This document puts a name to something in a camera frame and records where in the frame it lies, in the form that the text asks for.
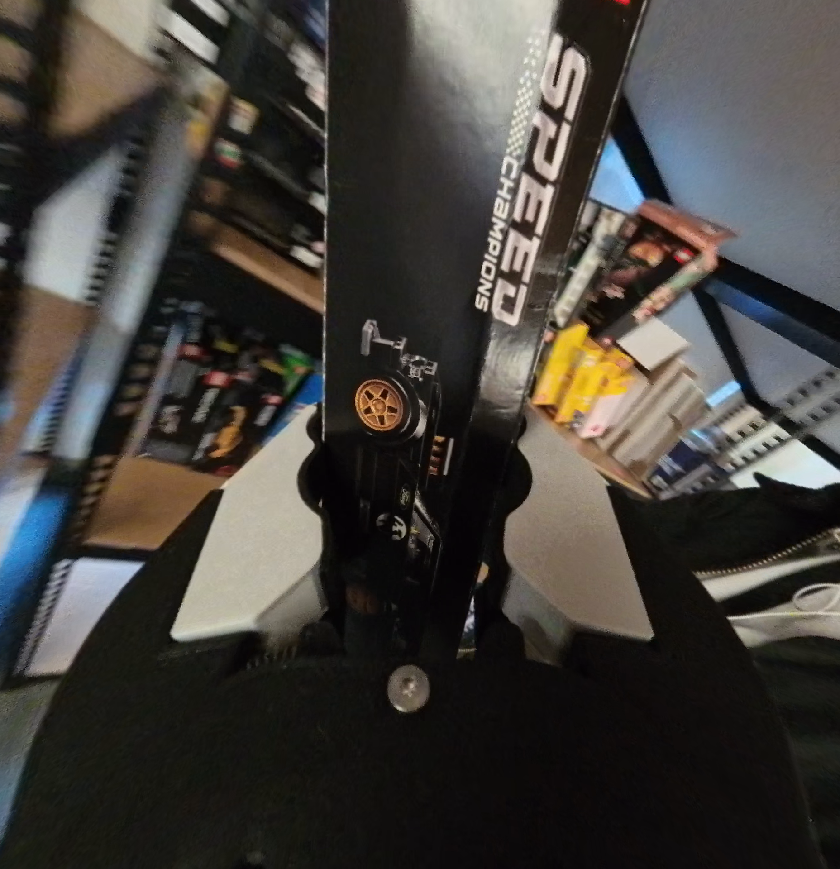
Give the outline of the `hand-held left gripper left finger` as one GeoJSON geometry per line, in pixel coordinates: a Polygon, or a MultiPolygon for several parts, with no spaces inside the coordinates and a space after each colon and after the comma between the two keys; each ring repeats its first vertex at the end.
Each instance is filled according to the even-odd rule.
{"type": "Polygon", "coordinates": [[[301,410],[221,487],[173,640],[289,643],[325,613],[324,520],[309,477],[317,417],[316,406],[301,410]]]}

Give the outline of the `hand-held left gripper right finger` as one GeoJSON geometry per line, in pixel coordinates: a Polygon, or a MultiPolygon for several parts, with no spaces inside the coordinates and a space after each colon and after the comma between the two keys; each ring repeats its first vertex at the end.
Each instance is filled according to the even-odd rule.
{"type": "Polygon", "coordinates": [[[528,657],[559,665],[578,634],[651,641],[608,483],[534,408],[519,450],[531,484],[504,524],[502,610],[522,631],[528,657]]]}

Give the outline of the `blue lego box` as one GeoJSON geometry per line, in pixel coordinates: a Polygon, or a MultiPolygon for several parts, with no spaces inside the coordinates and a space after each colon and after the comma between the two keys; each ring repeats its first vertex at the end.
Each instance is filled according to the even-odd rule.
{"type": "Polygon", "coordinates": [[[264,429],[261,446],[267,445],[308,407],[317,407],[324,397],[324,375],[321,369],[307,375],[302,383],[277,411],[268,427],[264,429]]]}

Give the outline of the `orchid lego box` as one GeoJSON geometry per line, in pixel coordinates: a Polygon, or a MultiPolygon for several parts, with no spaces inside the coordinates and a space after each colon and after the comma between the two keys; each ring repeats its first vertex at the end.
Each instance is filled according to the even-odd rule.
{"type": "Polygon", "coordinates": [[[658,199],[643,201],[609,274],[629,304],[626,321],[643,325],[711,276],[719,251],[738,234],[658,199]]]}

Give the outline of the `black speed car lego box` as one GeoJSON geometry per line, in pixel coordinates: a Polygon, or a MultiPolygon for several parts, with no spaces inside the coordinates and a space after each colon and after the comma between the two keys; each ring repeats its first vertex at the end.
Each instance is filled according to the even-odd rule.
{"type": "Polygon", "coordinates": [[[649,2],[328,2],[322,432],[350,654],[456,656],[649,2]]]}

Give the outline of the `large yellow lego box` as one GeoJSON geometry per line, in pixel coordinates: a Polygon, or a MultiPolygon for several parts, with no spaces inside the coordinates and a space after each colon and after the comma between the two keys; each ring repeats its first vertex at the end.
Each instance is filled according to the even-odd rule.
{"type": "Polygon", "coordinates": [[[570,430],[583,440],[606,433],[636,374],[634,360],[619,348],[581,364],[567,394],[570,430]]]}

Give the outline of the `small yellow lego box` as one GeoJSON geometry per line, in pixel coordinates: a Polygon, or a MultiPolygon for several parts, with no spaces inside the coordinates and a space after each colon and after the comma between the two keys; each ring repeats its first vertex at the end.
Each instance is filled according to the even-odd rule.
{"type": "Polygon", "coordinates": [[[532,406],[558,406],[573,375],[587,336],[588,325],[583,321],[578,321],[557,332],[550,344],[540,374],[536,378],[531,397],[532,406]]]}

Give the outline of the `row of dark lego boxes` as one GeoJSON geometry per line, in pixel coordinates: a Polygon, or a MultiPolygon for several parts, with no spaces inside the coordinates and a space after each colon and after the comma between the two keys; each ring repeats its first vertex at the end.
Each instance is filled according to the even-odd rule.
{"type": "Polygon", "coordinates": [[[129,453],[191,470],[191,458],[224,392],[262,390],[266,429],[304,378],[322,364],[294,344],[239,325],[201,301],[184,301],[129,441],[129,453]]]}

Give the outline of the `person's black jacket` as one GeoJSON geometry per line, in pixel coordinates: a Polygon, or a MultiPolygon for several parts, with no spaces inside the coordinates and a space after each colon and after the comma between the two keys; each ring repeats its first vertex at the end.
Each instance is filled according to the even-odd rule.
{"type": "MultiPolygon", "coordinates": [[[[755,479],[756,487],[646,505],[652,526],[695,576],[790,548],[840,542],[840,483],[809,488],[762,474],[755,479]]],[[[793,744],[826,865],[840,868],[840,641],[746,647],[793,744]]]]}

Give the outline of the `stack of cardboard sheets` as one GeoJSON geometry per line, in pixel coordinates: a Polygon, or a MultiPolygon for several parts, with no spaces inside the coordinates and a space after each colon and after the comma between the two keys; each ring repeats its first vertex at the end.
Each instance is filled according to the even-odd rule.
{"type": "Polygon", "coordinates": [[[707,408],[688,341],[657,318],[631,331],[615,346],[632,361],[622,377],[610,426],[596,437],[599,449],[621,471],[646,482],[688,425],[707,408]]]}

